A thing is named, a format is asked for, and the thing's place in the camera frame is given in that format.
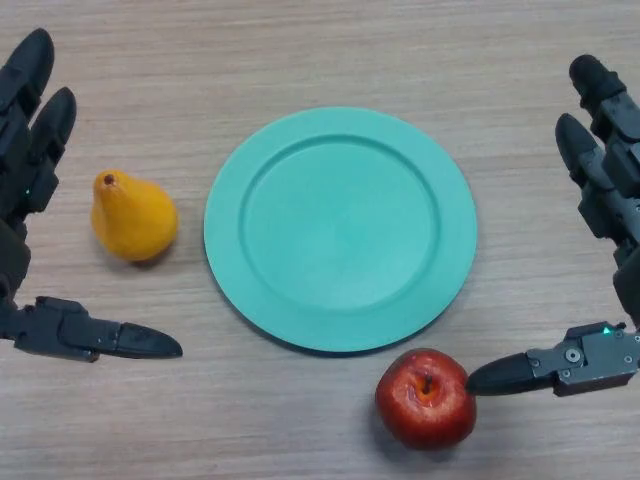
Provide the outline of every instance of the apple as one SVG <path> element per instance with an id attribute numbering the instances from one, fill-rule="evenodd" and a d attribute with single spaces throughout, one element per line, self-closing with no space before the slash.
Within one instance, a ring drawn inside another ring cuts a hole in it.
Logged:
<path id="1" fill-rule="evenodd" d="M 465 390 L 467 372 L 437 350 L 400 356 L 376 389 L 382 421 L 409 448 L 439 450 L 467 438 L 476 423 L 476 400 Z"/>

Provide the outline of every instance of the apple stem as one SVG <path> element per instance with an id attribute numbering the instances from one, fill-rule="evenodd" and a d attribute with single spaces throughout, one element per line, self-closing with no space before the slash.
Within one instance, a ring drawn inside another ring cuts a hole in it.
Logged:
<path id="1" fill-rule="evenodd" d="M 431 384 L 433 383 L 433 377 L 431 375 L 427 375 L 425 377 L 424 387 L 422 388 L 422 393 L 425 395 L 431 392 Z"/>

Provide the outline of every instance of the wood grain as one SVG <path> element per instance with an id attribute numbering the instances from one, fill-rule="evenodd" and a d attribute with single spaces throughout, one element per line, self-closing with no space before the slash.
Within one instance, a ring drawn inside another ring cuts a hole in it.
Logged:
<path id="1" fill-rule="evenodd" d="M 75 298 L 97 317 L 176 336 L 178 361 L 48 360 L 0 344 L 0 479 L 636 479 L 640 390 L 480 399 L 449 455 L 404 451 L 372 391 L 433 346 L 468 369 L 567 327 L 624 314 L 613 246 L 576 210 L 553 128 L 582 120 L 568 79 L 585 51 L 640 88 L 635 0 L 3 0 L 0 54 L 32 28 L 56 43 L 48 93 L 70 86 L 77 127 L 47 212 L 30 220 L 19 292 Z M 433 136 L 478 207 L 477 260 L 442 318 L 375 355 L 317 358 L 256 335 L 204 260 L 211 182 L 247 135 L 319 105 L 400 116 Z M 90 185 L 107 167 L 160 182 L 180 237 L 153 269 L 105 256 Z"/>

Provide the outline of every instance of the screw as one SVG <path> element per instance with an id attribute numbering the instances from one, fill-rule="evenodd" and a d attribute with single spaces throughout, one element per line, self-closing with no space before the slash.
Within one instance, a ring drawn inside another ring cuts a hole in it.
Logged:
<path id="1" fill-rule="evenodd" d="M 576 348 L 568 348 L 567 351 L 564 352 L 564 358 L 571 363 L 579 362 L 581 357 L 580 350 Z"/>

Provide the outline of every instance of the wooden table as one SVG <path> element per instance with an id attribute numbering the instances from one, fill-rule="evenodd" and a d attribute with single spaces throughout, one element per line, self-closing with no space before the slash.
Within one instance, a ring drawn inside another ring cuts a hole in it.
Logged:
<path id="1" fill-rule="evenodd" d="M 625 318 L 613 244 L 587 230 L 557 153 L 568 79 L 585 51 L 640 92 L 635 0 L 4 0 L 4 58 L 51 32 L 48 95 L 79 113 L 61 184 L 30 218 L 33 260 L 17 301 L 47 294 L 94 316 L 177 337 L 181 360 L 49 360 L 0 344 L 0 479 L 636 479 L 638 383 L 558 399 L 479 399 L 473 435 L 410 453 L 380 428 L 372 392 L 410 347 L 473 369 L 551 346 L 566 328 Z M 478 207 L 473 272 L 442 318 L 369 356 L 305 356 L 252 331 L 205 261 L 204 203 L 229 153 L 262 125 L 319 105 L 397 115 L 433 136 Z M 153 269 L 93 238 L 93 177 L 121 168 L 176 199 L 180 236 Z"/>

